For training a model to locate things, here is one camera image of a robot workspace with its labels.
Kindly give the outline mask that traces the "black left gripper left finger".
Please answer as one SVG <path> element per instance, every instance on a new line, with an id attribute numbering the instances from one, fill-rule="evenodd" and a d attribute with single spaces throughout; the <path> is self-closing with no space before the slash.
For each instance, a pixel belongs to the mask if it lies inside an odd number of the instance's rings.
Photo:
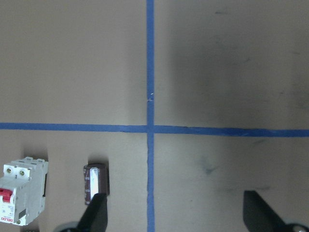
<path id="1" fill-rule="evenodd" d="M 81 217 L 77 230 L 79 232 L 105 232 L 107 225 L 107 195 L 105 193 L 97 193 Z"/>

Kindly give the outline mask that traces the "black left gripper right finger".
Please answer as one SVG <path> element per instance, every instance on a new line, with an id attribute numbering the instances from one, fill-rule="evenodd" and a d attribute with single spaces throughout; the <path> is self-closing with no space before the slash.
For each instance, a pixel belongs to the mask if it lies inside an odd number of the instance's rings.
<path id="1" fill-rule="evenodd" d="M 278 214 L 253 190 L 243 193 L 242 216 L 249 232 L 278 232 L 286 226 Z"/>

